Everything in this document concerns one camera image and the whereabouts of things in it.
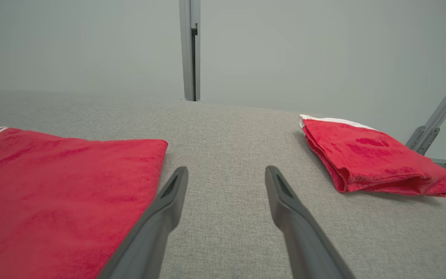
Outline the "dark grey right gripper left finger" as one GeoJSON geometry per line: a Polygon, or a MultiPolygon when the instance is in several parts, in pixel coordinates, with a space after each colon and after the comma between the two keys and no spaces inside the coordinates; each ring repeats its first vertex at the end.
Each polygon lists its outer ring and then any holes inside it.
{"type": "Polygon", "coordinates": [[[98,279],[159,278],[169,234],[178,226],[188,185],[187,167],[178,167],[135,223],[98,279]]]}

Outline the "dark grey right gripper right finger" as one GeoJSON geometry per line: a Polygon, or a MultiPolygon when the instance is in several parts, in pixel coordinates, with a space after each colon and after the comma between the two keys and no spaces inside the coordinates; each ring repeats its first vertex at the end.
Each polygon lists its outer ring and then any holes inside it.
{"type": "Polygon", "coordinates": [[[283,233],[294,279],[354,279],[338,251],[275,166],[265,169],[271,217],[283,233]]]}

